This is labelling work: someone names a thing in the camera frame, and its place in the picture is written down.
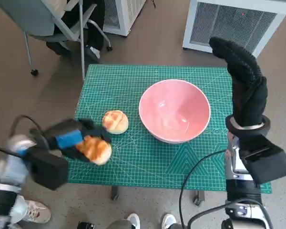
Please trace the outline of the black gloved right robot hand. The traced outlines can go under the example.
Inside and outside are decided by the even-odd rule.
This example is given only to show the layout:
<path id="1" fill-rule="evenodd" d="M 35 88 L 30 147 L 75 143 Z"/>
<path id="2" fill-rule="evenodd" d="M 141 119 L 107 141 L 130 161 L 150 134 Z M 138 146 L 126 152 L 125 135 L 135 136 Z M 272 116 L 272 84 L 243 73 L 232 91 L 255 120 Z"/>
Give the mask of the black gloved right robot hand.
<path id="1" fill-rule="evenodd" d="M 232 78 L 233 118 L 241 127 L 262 124 L 268 96 L 266 77 L 256 58 L 232 41 L 212 37 L 209 41 L 214 56 L 225 60 Z"/>

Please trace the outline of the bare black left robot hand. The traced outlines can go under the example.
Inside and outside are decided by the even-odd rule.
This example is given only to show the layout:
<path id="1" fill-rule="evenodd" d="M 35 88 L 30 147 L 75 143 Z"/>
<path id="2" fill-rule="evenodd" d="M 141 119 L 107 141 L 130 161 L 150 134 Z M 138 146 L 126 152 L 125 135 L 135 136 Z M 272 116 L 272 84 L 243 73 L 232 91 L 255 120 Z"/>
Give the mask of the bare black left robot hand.
<path id="1" fill-rule="evenodd" d="M 65 119 L 44 130 L 44 135 L 51 150 L 59 149 L 71 159 L 103 165 L 112 154 L 110 136 L 91 119 Z"/>

